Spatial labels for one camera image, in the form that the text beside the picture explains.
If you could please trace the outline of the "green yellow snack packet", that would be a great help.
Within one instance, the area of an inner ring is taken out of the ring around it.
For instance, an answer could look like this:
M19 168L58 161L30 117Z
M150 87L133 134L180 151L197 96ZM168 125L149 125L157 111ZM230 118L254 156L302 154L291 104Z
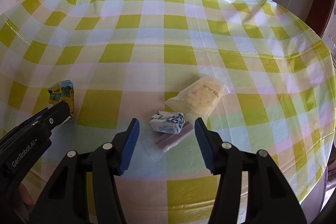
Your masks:
M48 89L48 109L60 101L65 101L70 107L70 115L64 123L71 122L74 118L74 85L70 80L60 81Z

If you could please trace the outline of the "purple stick snack wrapper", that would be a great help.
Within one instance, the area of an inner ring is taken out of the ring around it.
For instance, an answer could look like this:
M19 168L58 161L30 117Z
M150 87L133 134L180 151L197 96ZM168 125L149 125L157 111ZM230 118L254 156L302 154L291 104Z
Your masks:
M190 123L186 123L179 134L163 134L154 140L154 144L162 152L167 152L186 139L193 131L194 126Z

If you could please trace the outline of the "clear packet yellow cookie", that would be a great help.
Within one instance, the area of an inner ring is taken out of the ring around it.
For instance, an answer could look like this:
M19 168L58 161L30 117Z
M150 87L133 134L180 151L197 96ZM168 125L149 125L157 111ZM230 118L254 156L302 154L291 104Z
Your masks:
M226 85L216 77L202 75L177 96L166 100L165 104L175 112L183 113L185 121L190 124L194 124L198 118L206 122L227 92Z

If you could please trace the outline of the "blue white wrapped candy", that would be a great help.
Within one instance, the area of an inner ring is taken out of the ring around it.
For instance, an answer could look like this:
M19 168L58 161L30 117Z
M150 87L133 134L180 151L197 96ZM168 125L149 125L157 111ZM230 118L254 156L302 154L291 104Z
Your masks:
M165 134L179 134L185 124L183 113L158 111L149 120L153 131Z

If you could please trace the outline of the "green checkered tablecloth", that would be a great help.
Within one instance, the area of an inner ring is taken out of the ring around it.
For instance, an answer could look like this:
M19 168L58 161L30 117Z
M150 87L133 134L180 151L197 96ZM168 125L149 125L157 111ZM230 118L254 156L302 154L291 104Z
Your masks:
M330 51L271 0L24 0L1 11L1 133L70 80L73 121L23 183L37 199L67 151L93 151L141 124L116 180L128 223L205 223L218 178L194 133L154 156L150 117L203 75L226 85L207 127L238 149L265 149L299 201L321 178L335 130Z

